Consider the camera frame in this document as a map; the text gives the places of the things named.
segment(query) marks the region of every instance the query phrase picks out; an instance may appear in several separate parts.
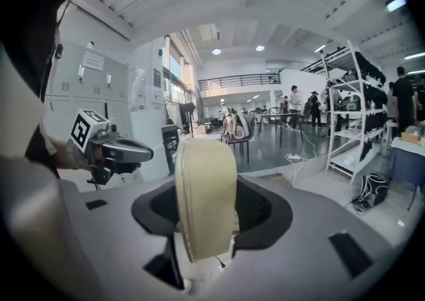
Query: white shelf rack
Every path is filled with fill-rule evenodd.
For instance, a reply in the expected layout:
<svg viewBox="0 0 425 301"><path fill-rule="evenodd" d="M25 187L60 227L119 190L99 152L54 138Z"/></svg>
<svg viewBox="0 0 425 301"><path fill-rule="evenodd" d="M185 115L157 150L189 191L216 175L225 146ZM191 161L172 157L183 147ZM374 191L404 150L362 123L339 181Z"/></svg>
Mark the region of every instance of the white shelf rack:
<svg viewBox="0 0 425 301"><path fill-rule="evenodd" d="M340 83L333 85L329 89L329 97L330 97L329 100L331 105L331 139L329 142L329 153L327 156L326 170L328 170L329 168L332 168L337 171L340 171L341 173L348 175L351 178L350 183L353 183L356 174L358 174L363 168L366 167L367 164L371 162L371 160L379 153L381 148L380 145L373 144L372 149L369 150L365 158L363 158L363 160L360 160L365 142L381 135L384 131L384 128L379 128L377 130L373 130L371 132L365 133L366 116L370 114L374 114L374 113L385 112L386 109L385 108L380 110L366 109L365 95L363 93L363 88L364 88L363 84L369 84L371 86L378 88L378 82L376 82L373 79L363 80L362 76L360 75L361 71L360 71L359 63L357 62L357 59L355 56L355 51L353 49L353 46L351 45L351 42L349 40L347 41L347 44L348 44L348 47L342 50L340 53L337 53L331 58L327 58L326 60L324 56L322 55L321 59L322 59L323 67L325 69L325 73L328 78L330 78L328 67L340 68L346 71L356 70L356 72L358 73L358 77L359 77L358 80L343 82L341 79L339 79ZM333 94L333 91L335 90L346 90L350 92L356 92L361 97L360 111L351 111L351 112L335 111L335 108L333 105L333 99L332 99L332 94ZM335 132L333 126L335 125L335 119L338 118L338 115L340 114L349 114L350 116L354 115L358 117L358 119L360 120L358 124L361 125L361 129L360 130L348 129L348 130L341 130L339 132ZM336 136L349 138L349 141L344 143L342 146L339 146L337 149L333 149L333 142ZM341 153L341 150L344 147L357 141L360 141L359 145L354 146L350 148L349 150L346 150Z"/></svg>

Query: person wearing black hat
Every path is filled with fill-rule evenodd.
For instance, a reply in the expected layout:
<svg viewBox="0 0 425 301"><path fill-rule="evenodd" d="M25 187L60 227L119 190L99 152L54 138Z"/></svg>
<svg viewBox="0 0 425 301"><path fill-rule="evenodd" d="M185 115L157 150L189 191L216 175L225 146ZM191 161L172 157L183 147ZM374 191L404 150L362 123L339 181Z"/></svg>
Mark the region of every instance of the person wearing black hat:
<svg viewBox="0 0 425 301"><path fill-rule="evenodd" d="M309 98L310 108L311 108L311 127L316 127L316 120L317 120L317 127L321 128L321 120L320 120L320 101L317 98L317 92L313 91L311 93L311 96Z"/></svg>

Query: beige tape roll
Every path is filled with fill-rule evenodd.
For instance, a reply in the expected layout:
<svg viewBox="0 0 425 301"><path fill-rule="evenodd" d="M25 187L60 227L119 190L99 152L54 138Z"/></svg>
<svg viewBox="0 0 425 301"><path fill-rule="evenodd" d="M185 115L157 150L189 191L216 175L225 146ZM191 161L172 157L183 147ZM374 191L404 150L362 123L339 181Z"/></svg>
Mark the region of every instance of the beige tape roll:
<svg viewBox="0 0 425 301"><path fill-rule="evenodd" d="M228 252L236 176L228 145L196 138L180 141L175 188L181 233L191 262Z"/></svg>

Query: paper sign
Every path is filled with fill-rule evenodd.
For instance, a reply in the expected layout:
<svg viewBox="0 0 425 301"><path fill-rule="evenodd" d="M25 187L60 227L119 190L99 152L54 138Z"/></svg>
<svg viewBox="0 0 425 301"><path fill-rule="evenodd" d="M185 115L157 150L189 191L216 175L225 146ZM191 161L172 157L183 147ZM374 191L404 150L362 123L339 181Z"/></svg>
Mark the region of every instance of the paper sign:
<svg viewBox="0 0 425 301"><path fill-rule="evenodd" d="M104 69L104 57L86 51L82 59L82 66L102 71Z"/></svg>

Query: balcony railing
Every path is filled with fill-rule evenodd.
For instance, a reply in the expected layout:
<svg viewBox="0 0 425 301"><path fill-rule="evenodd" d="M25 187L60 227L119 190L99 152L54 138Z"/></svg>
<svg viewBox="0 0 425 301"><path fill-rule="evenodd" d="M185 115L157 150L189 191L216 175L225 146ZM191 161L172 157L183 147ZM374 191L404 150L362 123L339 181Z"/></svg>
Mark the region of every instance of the balcony railing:
<svg viewBox="0 0 425 301"><path fill-rule="evenodd" d="M249 85L280 84L279 74L246 74L199 80L201 91Z"/></svg>

